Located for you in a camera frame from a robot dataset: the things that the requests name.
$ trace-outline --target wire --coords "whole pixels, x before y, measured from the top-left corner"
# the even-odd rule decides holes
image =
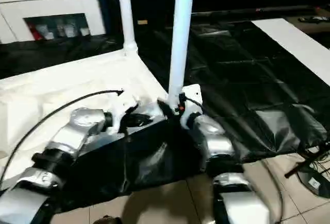
[[[200,108],[202,108],[203,112],[205,112],[207,115],[211,116],[210,112],[207,109],[205,109],[205,107],[203,107],[202,104],[198,103],[196,100],[193,100],[193,99],[188,98],[186,96],[185,96],[185,100],[188,100],[188,101],[193,102],[194,104],[198,105]]]
[[[2,187],[2,182],[5,178],[5,174],[8,170],[8,167],[12,161],[12,159],[14,158],[16,152],[18,151],[18,149],[20,148],[20,146],[24,143],[24,141],[28,138],[29,135],[31,135],[40,125],[42,125],[47,119],[49,119],[51,116],[53,116],[54,114],[58,113],[59,111],[63,110],[64,108],[80,101],[80,100],[83,100],[83,99],[86,99],[88,97],[91,97],[91,96],[94,96],[94,95],[98,95],[98,94],[106,94],[106,93],[117,93],[117,94],[121,94],[123,91],[119,91],[119,90],[103,90],[103,91],[98,91],[98,92],[95,92],[95,93],[90,93],[90,94],[87,94],[87,95],[84,95],[80,98],[77,98],[69,103],[66,103],[65,105],[57,108],[56,110],[52,111],[50,114],[48,114],[47,116],[45,116],[43,119],[41,119],[39,122],[37,122],[21,139],[20,141],[16,144],[16,146],[14,147],[13,151],[11,152],[7,162],[6,162],[6,165],[4,167],[4,170],[2,172],[2,175],[1,175],[1,178],[0,178],[0,190],[1,190],[1,187]]]
[[[208,114],[209,111],[205,109],[205,107],[203,107],[200,103],[198,103],[196,100],[187,98],[186,96],[184,97],[185,100],[188,100],[190,102],[193,102],[194,104],[198,105],[200,108],[202,108],[202,110]],[[274,175],[274,173],[272,173],[272,171],[270,170],[270,168],[268,167],[267,163],[263,160],[261,160],[261,164],[264,166],[264,168],[267,170],[271,180],[274,183],[274,186],[277,190],[278,193],[278,198],[279,198],[279,202],[280,202],[280,210],[279,210],[279,218],[278,221],[276,222],[276,224],[280,224],[282,222],[283,219],[283,214],[284,214],[284,199],[283,199],[283,195],[282,195],[282,191],[281,191],[281,186],[278,183],[278,179],[276,178],[276,176]]]
[[[264,160],[261,160],[261,164],[267,170],[269,177],[272,179],[274,186],[278,193],[278,198],[279,198],[279,202],[280,202],[280,210],[279,210],[278,221],[275,224],[280,224],[283,219],[283,214],[284,214],[284,199],[283,199],[283,195],[282,195],[282,191],[281,191],[281,186],[278,183],[278,178],[274,175],[274,173],[272,173],[272,171],[269,168],[269,166],[267,165],[267,163]]]

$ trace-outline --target white pole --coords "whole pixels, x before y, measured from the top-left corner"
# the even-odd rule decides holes
[[[138,47],[134,37],[133,16],[130,0],[119,0],[124,32],[124,50],[137,51]]]
[[[177,108],[182,92],[187,59],[192,0],[175,0],[168,103]]]

